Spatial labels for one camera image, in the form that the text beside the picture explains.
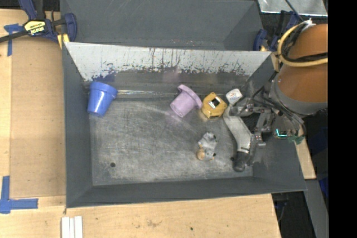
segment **pink cup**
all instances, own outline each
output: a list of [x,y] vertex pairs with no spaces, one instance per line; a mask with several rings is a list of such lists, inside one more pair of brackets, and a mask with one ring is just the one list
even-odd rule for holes
[[184,117],[192,109],[202,107],[201,99],[192,89],[183,84],[178,86],[177,89],[180,94],[170,103],[170,107],[179,117]]

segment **blue cup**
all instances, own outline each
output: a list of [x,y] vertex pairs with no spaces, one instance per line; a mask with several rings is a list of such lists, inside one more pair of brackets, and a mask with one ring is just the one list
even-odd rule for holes
[[89,86],[89,101],[87,112],[98,117],[103,117],[118,91],[102,82],[93,81]]

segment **purple cup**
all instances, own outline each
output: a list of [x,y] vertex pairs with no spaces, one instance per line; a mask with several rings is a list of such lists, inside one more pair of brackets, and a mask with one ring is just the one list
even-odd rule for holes
[[180,94],[170,103],[171,109],[179,116],[184,117],[192,109],[200,109],[202,101],[197,94],[186,85],[179,85]]
[[103,117],[113,99],[117,97],[118,91],[114,87],[98,81],[93,81],[89,86],[89,90],[87,112]]

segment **bin floor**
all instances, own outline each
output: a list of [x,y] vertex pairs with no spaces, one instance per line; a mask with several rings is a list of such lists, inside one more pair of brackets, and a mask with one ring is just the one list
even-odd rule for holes
[[[115,99],[104,117],[90,115],[93,184],[124,184],[247,177],[234,172],[237,144],[222,118],[201,110],[184,118],[170,108],[173,98]],[[216,135],[212,161],[196,157],[206,132]]]

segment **table surface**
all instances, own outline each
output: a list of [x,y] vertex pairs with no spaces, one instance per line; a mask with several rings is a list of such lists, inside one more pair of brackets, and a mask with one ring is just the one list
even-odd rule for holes
[[[0,36],[26,21],[0,9]],[[61,69],[54,42],[21,37],[11,57],[0,44],[0,178],[10,175],[11,198],[39,198],[36,210],[0,214],[0,237],[60,237],[61,218],[77,215],[85,238],[281,237],[269,194],[66,209]],[[306,141],[296,147],[304,178],[316,178]]]

